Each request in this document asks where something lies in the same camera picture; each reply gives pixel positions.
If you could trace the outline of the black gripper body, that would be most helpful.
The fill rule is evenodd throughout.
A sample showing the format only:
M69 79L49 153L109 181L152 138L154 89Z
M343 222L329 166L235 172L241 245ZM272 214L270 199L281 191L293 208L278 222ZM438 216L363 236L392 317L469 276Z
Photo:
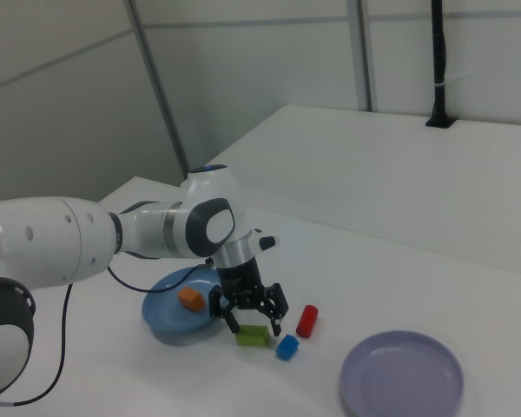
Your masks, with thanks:
M223 296L231 304L261 304L263 284L255 258L231 268L218 268Z

